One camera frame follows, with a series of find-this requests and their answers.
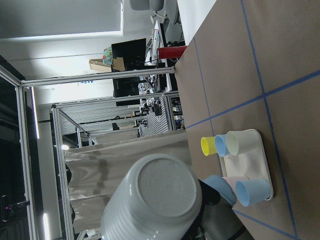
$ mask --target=computer monitor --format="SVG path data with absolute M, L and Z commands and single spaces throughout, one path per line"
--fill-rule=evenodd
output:
M 139 95 L 138 84 L 140 78 L 138 76 L 134 77 L 123 77 L 123 78 L 114 78 L 113 79 L 113 96 L 115 98 L 135 96 Z M 126 101 L 117 101 L 117 106 L 127 106 L 127 105 L 136 105 L 140 104 L 139 99 L 135 100 L 126 100 Z
M 113 58 L 123 58 L 127 71 L 144 69 L 146 61 L 147 40 L 137 39 L 111 44 Z

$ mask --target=blue cup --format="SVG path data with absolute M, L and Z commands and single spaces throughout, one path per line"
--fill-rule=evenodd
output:
M 220 157 L 229 155 L 230 152 L 227 148 L 227 134 L 216 135 L 214 138 L 216 152 Z
M 223 197 L 231 206 L 237 202 L 237 197 L 232 191 L 231 186 L 219 175 L 211 175 L 203 182 L 211 188 L 217 190 L 221 197 Z
M 239 202 L 245 207 L 262 202 L 271 196 L 269 183 L 265 179 L 237 181 L 235 192 Z

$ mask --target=white curtain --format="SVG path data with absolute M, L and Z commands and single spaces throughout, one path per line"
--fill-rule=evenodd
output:
M 76 233 L 100 227 L 103 210 L 121 180 L 137 160 L 150 154 L 168 154 L 191 166 L 185 130 L 67 151 L 65 161 L 72 173 L 68 188 Z

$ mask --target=aluminum frame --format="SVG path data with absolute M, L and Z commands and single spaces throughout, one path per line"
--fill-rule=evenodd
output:
M 77 124 L 75 121 L 72 120 L 71 117 L 69 117 L 64 111 L 62 111 L 60 109 L 60 114 L 67 119 L 70 123 L 72 123 L 77 129 L 80 129 L 81 131 L 85 132 L 86 134 L 89 134 L 88 132 L 86 132 L 81 126 L 79 126 L 79 124 Z
M 72 227 L 72 209 L 70 204 L 70 196 L 68 191 L 68 180 L 67 180 L 67 170 L 64 151 L 61 146 L 63 143 L 62 134 L 61 134 L 61 123 L 60 123 L 60 110 L 53 108 L 53 125 L 54 125 L 54 136 L 55 136 L 55 145 L 56 145 L 56 154 L 58 159 L 58 170 L 59 170 L 59 183 L 61 188 L 62 196 L 62 208 L 64 216 L 64 226 L 66 239 L 74 240 L 74 231 Z
M 80 75 L 80 76 L 65 76 L 55 78 L 45 78 L 36 80 L 23 80 L 21 84 L 23 87 L 37 87 L 45 85 L 56 85 L 56 84 L 68 84 L 77 83 L 81 81 L 97 81 L 106 79 L 117 79 L 117 78 L 128 78 L 128 77 L 139 77 L 146 75 L 158 75 L 158 74 L 173 74 L 175 73 L 175 67 L 161 67 L 152 69 L 142 69 L 133 71 L 117 71 L 107 73 L 96 73 L 91 75 Z
M 21 86 L 22 82 L 16 78 L 11 72 L 0 65 L 0 77 L 11 83 L 15 87 Z
M 171 106 L 171 98 L 174 98 L 174 97 L 179 97 L 179 94 L 178 93 L 171 94 L 168 97 L 166 97 L 164 99 L 164 101 L 163 101 L 165 111 L 168 114 L 167 119 L 166 119 L 167 120 L 167 124 L 168 124 L 168 126 L 170 127 L 171 130 L 176 130 L 176 123 L 175 123 L 175 120 L 174 120 L 174 111 L 173 111 L 172 106 Z
M 168 91 L 168 92 L 158 92 L 158 93 L 150 93 L 146 94 L 148 98 L 156 98 L 156 97 L 164 97 L 164 96 L 173 96 L 178 97 L 178 91 Z M 108 97 L 108 98 L 99 98 L 94 100 L 84 100 L 84 101 L 77 101 L 77 102 L 66 102 L 66 103 L 56 103 L 55 107 L 57 109 L 60 108 L 67 108 L 67 107 L 74 107 L 74 106 L 83 106 L 83 105 L 91 105 L 91 104 L 103 104 L 108 102 L 120 102 L 120 101 L 127 101 L 127 100 L 136 100 L 140 99 L 143 95 L 134 95 L 134 96 L 122 96 L 122 97 Z
M 118 133 L 118 132 L 125 132 L 125 131 L 130 131 L 132 128 L 125 128 L 125 129 L 119 129 L 119 130 L 105 130 L 105 131 L 98 131 L 98 132 L 93 132 L 90 133 L 91 139 L 92 136 L 98 136 L 101 134 L 109 134 L 109 133 Z
M 16 90 L 21 160 L 22 160 L 24 191 L 25 191 L 24 195 L 25 195 L 26 201 L 30 201 L 30 205 L 28 205 L 26 209 L 27 209 L 27 218 L 28 218 L 28 227 L 29 227 L 29 237 L 31 240 L 39 240 L 39 234 L 38 234 L 38 227 L 37 227 L 37 216 L 35 211 L 32 174 L 31 174 L 31 165 L 30 165 L 31 160 L 30 160 L 30 154 L 29 154 L 28 129 L 27 129 L 27 119 L 26 119 L 26 101 L 25 101 L 25 94 L 24 94 L 25 88 L 56 85 L 56 84 L 66 84 L 66 83 L 76 83 L 76 82 L 89 81 L 89 80 L 98 81 L 98 80 L 105 80 L 105 79 L 112 79 L 112 78 L 126 78 L 126 77 L 137 77 L 137 76 L 158 75 L 158 74 L 168 74 L 168 73 L 172 73 L 172 74 L 175 73 L 175 67 L 173 66 L 173 67 L 163 67 L 163 68 L 154 68 L 154 69 L 109 72 L 109 73 L 100 73 L 100 74 L 91 74 L 91 75 L 56 77 L 56 78 L 20 81 L 13 74 L 11 74 L 3 66 L 0 65 L 0 77 L 5 79 L 10 84 L 12 84 Z M 170 94 L 176 94 L 176 93 L 178 92 L 177 91 L 169 92 L 167 94 L 170 95 Z M 148 94 L 148 97 L 164 97 L 167 94 L 153 93 L 153 94 Z M 101 102 L 108 102 L 112 100 L 124 101 L 124 100 L 135 99 L 134 97 L 135 96 L 119 97 L 117 99 L 107 98 L 107 99 L 102 99 Z M 90 101 L 82 101 L 82 102 L 69 103 L 69 104 L 85 105 L 85 104 L 90 104 L 89 102 Z M 63 215 L 64 215 L 66 238 L 68 240 L 74 240 L 72 218 L 71 218 L 72 209 L 70 204 L 70 196 L 68 192 L 65 156 L 64 156 L 63 150 L 61 149 L 61 145 L 63 141 L 62 141 L 62 134 L 61 134 L 60 115 L 63 116 L 64 114 L 64 113 L 61 113 L 59 109 L 61 107 L 62 107 L 61 104 L 57 104 L 56 107 L 52 109 L 52 112 L 54 113 L 53 124 L 54 124 L 55 140 L 56 140 L 56 153 L 58 158 L 58 170 L 59 170 L 59 178 L 60 178 L 59 182 L 61 187 L 62 208 L 63 208 Z
M 115 119 L 115 120 L 109 120 L 109 121 L 83 123 L 83 124 L 80 124 L 80 126 L 85 128 L 85 127 L 91 127 L 91 126 L 100 126 L 100 125 L 104 125 L 104 124 L 122 123 L 122 122 L 126 122 L 129 120 L 141 120 L 144 118 L 145 118 L 144 116 L 136 116 L 136 117 L 131 117 L 131 118 Z
M 26 206 L 29 237 L 31 240 L 38 240 L 38 227 L 37 216 L 35 210 L 34 192 L 32 185 L 32 173 L 31 173 L 31 161 L 29 153 L 29 140 L 28 140 L 28 128 L 26 118 L 26 100 L 25 90 L 22 86 L 15 87 L 16 91 L 16 103 L 18 111 L 19 133 L 20 133 L 20 147 L 21 147 L 21 160 L 22 171 L 24 181 L 24 196 L 25 200 L 30 202 L 30 205 Z

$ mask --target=desk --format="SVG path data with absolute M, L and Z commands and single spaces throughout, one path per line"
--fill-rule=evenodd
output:
M 319 15 L 316 0 L 217 0 L 175 65 L 200 179 L 221 174 L 201 137 L 251 128 L 262 136 L 275 196 L 234 207 L 257 240 L 320 236 Z

